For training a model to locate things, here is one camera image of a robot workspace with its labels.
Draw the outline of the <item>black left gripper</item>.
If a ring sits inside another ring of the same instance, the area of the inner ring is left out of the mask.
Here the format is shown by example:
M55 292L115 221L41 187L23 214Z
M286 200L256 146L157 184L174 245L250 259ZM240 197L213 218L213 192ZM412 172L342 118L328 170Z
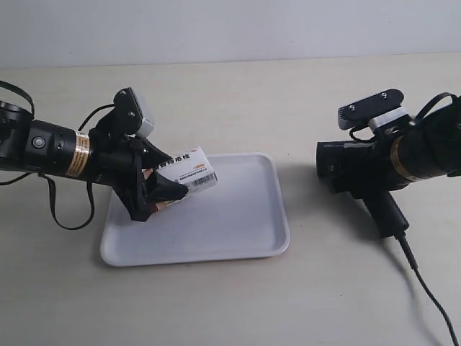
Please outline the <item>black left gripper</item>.
M183 199L188 187L171 181L158 172L143 176L143 169L156 169L172 157L148 139L129 136L110 120L101 119L90 131L91 156L88 176L91 181L110 186L133 221L147 221L147 203Z

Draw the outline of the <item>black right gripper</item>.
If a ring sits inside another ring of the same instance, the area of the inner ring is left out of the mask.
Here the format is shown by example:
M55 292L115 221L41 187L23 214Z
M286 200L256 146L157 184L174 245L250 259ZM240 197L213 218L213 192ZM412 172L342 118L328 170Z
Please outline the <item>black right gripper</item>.
M393 141L407 131L407 125L389 124L375 131L377 142L367 166L367 185L378 190L397 191L407 186L407 181L395 170L390 152Z

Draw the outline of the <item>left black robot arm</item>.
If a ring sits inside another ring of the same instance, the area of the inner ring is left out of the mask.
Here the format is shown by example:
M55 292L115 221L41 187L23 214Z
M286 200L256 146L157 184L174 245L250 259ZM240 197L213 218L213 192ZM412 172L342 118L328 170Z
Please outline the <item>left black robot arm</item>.
M171 157L139 133L144 124L140 109L110 109L89 133L81 133L2 102L1 169L111 187L134 221L146 221L159 203L184 198L185 185L156 171Z

